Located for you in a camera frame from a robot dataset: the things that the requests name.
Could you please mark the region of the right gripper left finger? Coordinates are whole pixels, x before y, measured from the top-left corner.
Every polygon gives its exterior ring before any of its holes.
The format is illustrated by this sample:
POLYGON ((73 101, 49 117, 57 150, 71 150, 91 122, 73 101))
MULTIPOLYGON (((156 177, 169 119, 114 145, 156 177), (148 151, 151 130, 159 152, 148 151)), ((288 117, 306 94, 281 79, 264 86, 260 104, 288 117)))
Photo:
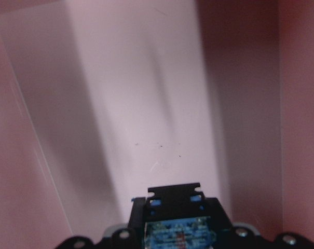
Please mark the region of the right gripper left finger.
POLYGON ((145 197, 136 197, 132 201, 132 209, 129 218, 128 227, 134 230, 136 240, 139 244, 144 243, 144 228, 145 228, 145 197))

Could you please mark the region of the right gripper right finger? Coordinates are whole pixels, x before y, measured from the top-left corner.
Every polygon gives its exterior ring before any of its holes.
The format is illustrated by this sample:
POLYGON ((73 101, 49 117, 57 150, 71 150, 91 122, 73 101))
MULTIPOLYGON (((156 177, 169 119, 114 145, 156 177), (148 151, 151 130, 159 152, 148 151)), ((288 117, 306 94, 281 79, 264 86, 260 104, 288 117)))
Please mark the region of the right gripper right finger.
POLYGON ((202 206, 204 216, 210 218, 210 226, 212 230, 229 231, 233 228, 233 225, 218 198, 205 198, 202 206))

